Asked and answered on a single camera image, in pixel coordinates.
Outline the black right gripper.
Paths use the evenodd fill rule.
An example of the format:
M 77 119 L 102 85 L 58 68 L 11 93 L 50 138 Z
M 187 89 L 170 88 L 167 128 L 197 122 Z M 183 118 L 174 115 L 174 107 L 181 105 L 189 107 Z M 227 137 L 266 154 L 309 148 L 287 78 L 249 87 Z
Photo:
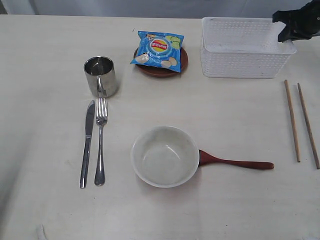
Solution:
M 284 29 L 278 34 L 278 42 L 310 40 L 320 36 L 320 1 L 312 0 L 300 9 L 281 11 L 272 15 L 272 22 L 282 22 Z

